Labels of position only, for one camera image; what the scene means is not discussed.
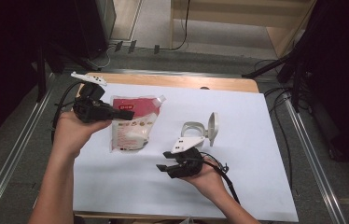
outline forearm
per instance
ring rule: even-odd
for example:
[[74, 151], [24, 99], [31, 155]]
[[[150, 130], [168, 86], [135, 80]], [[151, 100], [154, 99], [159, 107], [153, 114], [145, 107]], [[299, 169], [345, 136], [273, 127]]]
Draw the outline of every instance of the forearm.
[[228, 192], [211, 197], [210, 200], [221, 210], [231, 224], [259, 223], [241, 205], [235, 202]]
[[29, 223], [73, 223], [73, 167], [74, 159], [52, 150]]

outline white board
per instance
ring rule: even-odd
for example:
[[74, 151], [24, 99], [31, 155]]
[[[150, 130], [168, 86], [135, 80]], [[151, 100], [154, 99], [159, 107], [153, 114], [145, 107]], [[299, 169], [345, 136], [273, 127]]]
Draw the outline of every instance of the white board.
[[199, 191], [162, 173], [156, 164], [175, 164], [170, 151], [187, 121], [207, 127], [219, 117], [215, 144], [202, 150], [230, 167], [227, 173], [241, 205], [258, 220], [298, 221], [285, 168], [263, 94], [108, 84], [112, 95], [166, 97], [147, 146], [135, 154], [110, 152], [111, 127], [95, 133], [75, 164], [74, 210], [82, 212], [224, 217]]

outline snack bag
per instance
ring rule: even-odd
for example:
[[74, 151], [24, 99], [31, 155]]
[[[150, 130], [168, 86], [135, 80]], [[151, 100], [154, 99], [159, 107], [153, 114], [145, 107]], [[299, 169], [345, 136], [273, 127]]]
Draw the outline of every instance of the snack bag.
[[143, 96], [137, 98], [113, 96], [116, 109], [134, 111], [133, 120], [113, 120], [111, 149], [137, 151], [146, 146], [149, 133], [160, 114], [165, 97]]

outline wooden desk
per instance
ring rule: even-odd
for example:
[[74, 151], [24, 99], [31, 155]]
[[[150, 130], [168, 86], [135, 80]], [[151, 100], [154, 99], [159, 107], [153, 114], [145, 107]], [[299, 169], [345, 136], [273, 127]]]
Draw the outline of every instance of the wooden desk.
[[[278, 220], [297, 219], [265, 100], [261, 94], [236, 92], [258, 93], [254, 80], [193, 76], [201, 74], [163, 76], [89, 73], [88, 75], [103, 77], [109, 83], [106, 87], [106, 93], [109, 94], [103, 97], [105, 102], [108, 102], [111, 94], [127, 96], [150, 93], [164, 94], [167, 101], [162, 106], [158, 122], [154, 124], [147, 147], [139, 151], [137, 156], [120, 152], [109, 154], [108, 136], [111, 136], [111, 129], [101, 130], [91, 137], [75, 163], [74, 202], [77, 215], [139, 221], [185, 219], [186, 216], [193, 215], [197, 219], [209, 217], [207, 218], [209, 222], [223, 221], [222, 213], [195, 188], [183, 181], [170, 179], [167, 174], [159, 172], [155, 167], [155, 164], [168, 162], [163, 158], [162, 152], [170, 150], [185, 121], [199, 121], [200, 118], [206, 117], [205, 122], [207, 122], [210, 113], [215, 111], [221, 115], [219, 137], [215, 141], [215, 147], [206, 148], [204, 151], [209, 153], [210, 150], [214, 150], [213, 154], [219, 160], [225, 158], [229, 163], [231, 166], [229, 178], [235, 188], [242, 186], [238, 196], [243, 206], [253, 208], [251, 212], [262, 214], [259, 217], [264, 219], [276, 216], [276, 207], [280, 207], [277, 206], [278, 203], [286, 204], [285, 208], [278, 209], [282, 212], [279, 213], [282, 215]], [[115, 85], [115, 83], [135, 86]], [[188, 90], [162, 87], [180, 87]], [[201, 87], [230, 91], [192, 90]], [[264, 133], [264, 141], [247, 137], [249, 134], [256, 136], [261, 132]], [[280, 190], [272, 190], [272, 185]], [[181, 208], [181, 212], [173, 213], [170, 209], [173, 206]], [[266, 210], [264, 207], [270, 207], [271, 210]], [[220, 215], [211, 216], [211, 212]]]
[[[191, 0], [188, 19], [264, 26], [278, 57], [304, 29], [316, 0]], [[171, 39], [174, 19], [184, 20], [188, 0], [171, 0]]]

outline gray carpet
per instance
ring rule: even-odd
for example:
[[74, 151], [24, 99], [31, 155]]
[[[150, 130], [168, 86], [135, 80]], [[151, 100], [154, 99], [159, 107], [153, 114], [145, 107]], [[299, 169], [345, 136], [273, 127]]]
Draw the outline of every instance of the gray carpet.
[[[194, 73], [221, 74], [223, 77], [239, 77], [254, 70], [254, 65], [259, 59], [231, 56], [204, 55], [184, 52], [160, 52], [154, 55], [153, 51], [137, 49], [128, 54], [126, 49], [109, 53], [111, 62], [102, 71], [110, 69], [136, 69], [156, 71], [177, 71]], [[106, 57], [95, 60], [104, 64]], [[0, 223], [26, 223], [32, 211], [41, 179], [47, 165], [50, 152], [50, 126], [54, 115], [54, 104], [59, 102], [64, 90], [74, 82], [69, 77], [70, 72], [85, 72], [79, 65], [70, 61], [65, 62], [66, 71], [58, 75], [53, 86], [53, 92], [49, 99], [40, 121], [35, 127], [21, 160], [10, 179], [0, 201]], [[278, 87], [273, 76], [274, 71], [266, 76], [258, 78], [260, 92]], [[272, 106], [273, 94], [267, 99], [268, 107]], [[7, 155], [12, 149], [22, 125], [26, 122], [30, 112], [35, 106], [36, 89], [25, 96], [21, 104], [7, 119], [0, 129], [0, 169]], [[331, 219], [314, 180], [310, 165], [301, 147], [300, 140], [293, 127], [292, 121], [286, 112], [285, 105], [277, 108], [280, 120], [285, 126], [286, 137], [291, 149], [293, 162], [293, 195], [300, 223], [331, 223]], [[304, 125], [313, 141], [316, 152], [328, 175], [328, 179], [340, 199], [342, 210], [349, 223], [349, 162], [335, 162], [328, 155], [326, 141], [320, 134], [314, 118], [307, 112], [301, 111]], [[278, 145], [281, 150], [284, 166], [288, 170], [288, 158], [284, 138], [277, 125], [277, 120], [272, 116], [272, 126], [275, 130]], [[106, 219], [88, 218], [87, 223], [107, 223]]]

